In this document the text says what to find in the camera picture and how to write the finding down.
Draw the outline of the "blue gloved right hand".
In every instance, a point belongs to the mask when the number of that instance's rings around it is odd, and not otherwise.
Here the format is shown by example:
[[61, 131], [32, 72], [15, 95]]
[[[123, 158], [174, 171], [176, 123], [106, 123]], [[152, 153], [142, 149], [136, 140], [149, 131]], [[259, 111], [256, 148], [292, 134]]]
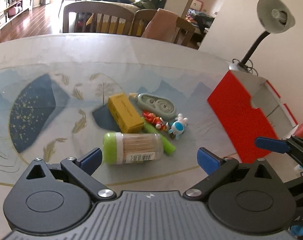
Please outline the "blue gloved right hand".
[[301, 225], [293, 225], [290, 227], [290, 233], [294, 237], [301, 237], [303, 236], [303, 226]]

